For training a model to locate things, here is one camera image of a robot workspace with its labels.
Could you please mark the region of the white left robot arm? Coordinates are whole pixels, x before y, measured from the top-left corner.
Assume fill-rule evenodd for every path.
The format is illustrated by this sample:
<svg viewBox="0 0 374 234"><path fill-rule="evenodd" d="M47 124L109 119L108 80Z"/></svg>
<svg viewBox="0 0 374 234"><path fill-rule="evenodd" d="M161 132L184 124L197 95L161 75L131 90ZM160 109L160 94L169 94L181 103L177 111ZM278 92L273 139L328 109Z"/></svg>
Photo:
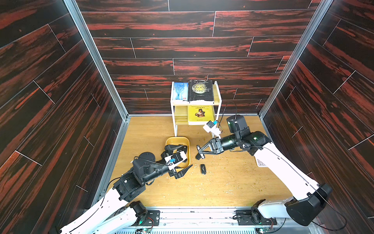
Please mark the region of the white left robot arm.
<svg viewBox="0 0 374 234"><path fill-rule="evenodd" d="M180 164L189 160L186 145L167 145L156 161L151 152L135 157L133 167L123 174L113 187L95 205L77 219L62 227L58 234L114 234L125 227L142 224L147 209L140 201L134 201L154 180L165 174L182 178L189 166Z"/></svg>

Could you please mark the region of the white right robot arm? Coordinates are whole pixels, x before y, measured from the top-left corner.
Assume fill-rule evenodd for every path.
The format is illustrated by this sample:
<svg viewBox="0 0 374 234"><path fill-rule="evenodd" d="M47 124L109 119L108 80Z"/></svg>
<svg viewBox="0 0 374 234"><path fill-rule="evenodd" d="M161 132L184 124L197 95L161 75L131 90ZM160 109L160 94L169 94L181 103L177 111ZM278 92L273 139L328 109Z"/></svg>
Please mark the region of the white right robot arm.
<svg viewBox="0 0 374 234"><path fill-rule="evenodd" d="M261 161L288 188L292 196L288 199L259 200L251 207L251 220L260 224L263 219L292 219L302 226L308 226L326 207L332 188L319 184L303 173L276 145L260 131L252 132L241 115L227 118L231 135L221 137L217 122L208 121L203 129L214 134L214 138L203 147L197 146L197 160L206 155L219 155L237 147Z"/></svg>

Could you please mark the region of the black flip car key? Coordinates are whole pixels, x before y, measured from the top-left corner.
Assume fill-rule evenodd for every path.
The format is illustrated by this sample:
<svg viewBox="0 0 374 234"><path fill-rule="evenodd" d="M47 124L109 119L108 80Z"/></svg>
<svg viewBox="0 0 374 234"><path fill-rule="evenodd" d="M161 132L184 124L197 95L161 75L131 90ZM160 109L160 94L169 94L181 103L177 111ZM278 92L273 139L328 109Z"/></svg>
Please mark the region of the black flip car key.
<svg viewBox="0 0 374 234"><path fill-rule="evenodd" d="M205 158L205 155L202 152L198 152L198 154L195 157L197 160L202 160Z"/></svg>

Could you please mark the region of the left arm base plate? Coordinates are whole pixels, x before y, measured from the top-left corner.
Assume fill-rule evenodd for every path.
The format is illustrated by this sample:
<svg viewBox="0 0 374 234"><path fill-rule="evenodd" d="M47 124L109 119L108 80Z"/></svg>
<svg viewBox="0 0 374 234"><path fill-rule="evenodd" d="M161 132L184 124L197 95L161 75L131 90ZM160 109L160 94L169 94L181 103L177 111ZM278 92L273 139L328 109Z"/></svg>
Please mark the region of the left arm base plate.
<svg viewBox="0 0 374 234"><path fill-rule="evenodd" d="M160 223L160 210L149 210L145 217L137 220L132 226L138 227L155 227L159 226Z"/></svg>

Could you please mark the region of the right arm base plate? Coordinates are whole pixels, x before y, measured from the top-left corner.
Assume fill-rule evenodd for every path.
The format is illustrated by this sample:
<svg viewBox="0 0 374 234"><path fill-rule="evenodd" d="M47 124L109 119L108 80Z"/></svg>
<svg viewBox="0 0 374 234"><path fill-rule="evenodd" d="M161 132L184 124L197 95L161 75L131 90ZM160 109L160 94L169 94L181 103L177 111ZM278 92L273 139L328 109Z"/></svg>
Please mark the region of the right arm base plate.
<svg viewBox="0 0 374 234"><path fill-rule="evenodd" d="M274 226L278 224L275 219L265 218L258 211L252 210L236 210L235 215L232 218L236 220L240 226Z"/></svg>

